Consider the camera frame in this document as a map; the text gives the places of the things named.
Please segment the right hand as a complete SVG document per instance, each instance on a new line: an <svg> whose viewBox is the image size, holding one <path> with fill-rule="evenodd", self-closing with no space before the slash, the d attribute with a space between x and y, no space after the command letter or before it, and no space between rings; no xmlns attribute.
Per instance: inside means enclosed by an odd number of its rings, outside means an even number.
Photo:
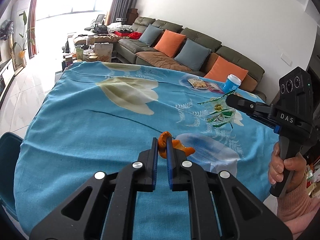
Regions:
<svg viewBox="0 0 320 240"><path fill-rule="evenodd" d="M284 179L284 170L293 171L291 181L287 186L287 193L295 190L303 181L306 169L306 160L298 153L295 157L289 159L281 159L279 142L276 142L273 147L271 161L268 165L268 180L274 185L282 182Z"/></svg>

